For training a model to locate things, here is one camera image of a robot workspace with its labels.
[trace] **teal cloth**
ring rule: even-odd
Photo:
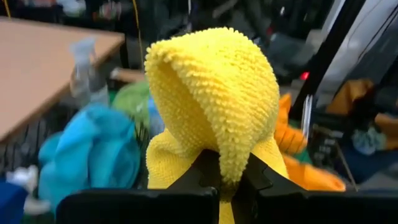
[[[134,123],[122,112],[88,105],[64,132],[46,140],[39,162],[39,197],[51,202],[53,212],[62,199],[79,190],[128,189],[140,165]]]

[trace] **black metal frame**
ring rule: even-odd
[[[323,77],[326,74],[332,60],[334,59],[341,43],[351,29],[357,15],[362,9],[366,0],[345,1],[338,17],[336,18],[329,35],[321,44],[319,51],[311,60],[309,65],[310,76],[305,81],[298,97],[290,110],[289,117],[301,119],[303,103],[307,95],[314,95]]]

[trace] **clear bottle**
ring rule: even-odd
[[[83,39],[71,46],[75,56],[75,69],[72,80],[72,96],[79,107],[88,103],[109,105],[108,86],[91,65],[90,57],[95,57],[95,39]]]

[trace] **table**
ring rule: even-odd
[[[75,64],[71,43],[96,37],[96,66],[124,43],[124,34],[5,17],[0,30],[0,141],[68,93]]]

